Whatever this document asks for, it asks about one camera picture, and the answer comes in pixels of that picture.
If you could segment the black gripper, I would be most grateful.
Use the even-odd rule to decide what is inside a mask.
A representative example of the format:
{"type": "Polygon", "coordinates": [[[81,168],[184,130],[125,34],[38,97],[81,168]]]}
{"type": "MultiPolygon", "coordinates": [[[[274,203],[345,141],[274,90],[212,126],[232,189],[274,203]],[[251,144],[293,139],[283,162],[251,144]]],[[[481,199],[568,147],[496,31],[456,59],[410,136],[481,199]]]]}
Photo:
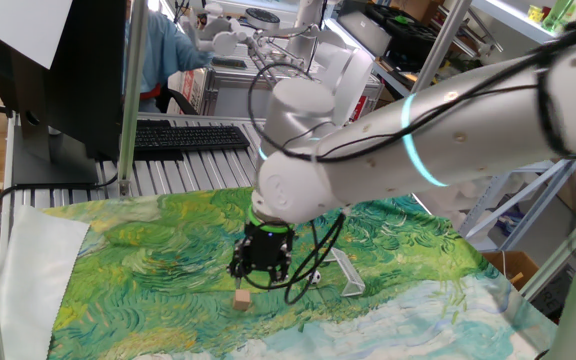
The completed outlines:
{"type": "Polygon", "coordinates": [[[267,271],[271,284],[287,281],[293,237],[290,227],[247,224],[245,238],[234,244],[227,267],[235,288],[240,289],[242,280],[253,270],[267,271]]]}

